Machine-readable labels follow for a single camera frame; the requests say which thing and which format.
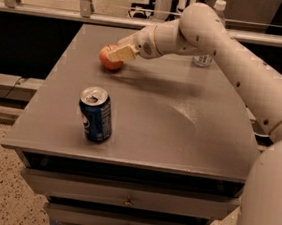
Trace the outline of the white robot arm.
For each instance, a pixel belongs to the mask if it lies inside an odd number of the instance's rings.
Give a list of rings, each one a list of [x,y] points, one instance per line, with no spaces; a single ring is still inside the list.
[[[282,75],[231,38],[218,16],[208,5],[194,3],[178,20],[119,40],[107,58],[126,62],[171,53],[211,55],[274,142],[248,172],[237,225],[282,225]]]

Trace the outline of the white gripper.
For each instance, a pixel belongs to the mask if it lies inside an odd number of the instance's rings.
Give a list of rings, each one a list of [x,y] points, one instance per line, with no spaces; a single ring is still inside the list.
[[[117,45],[111,45],[107,51],[108,60],[111,62],[132,61],[138,54],[144,59],[156,59],[160,57],[156,47],[155,26],[145,26],[137,33],[124,37],[117,41]]]

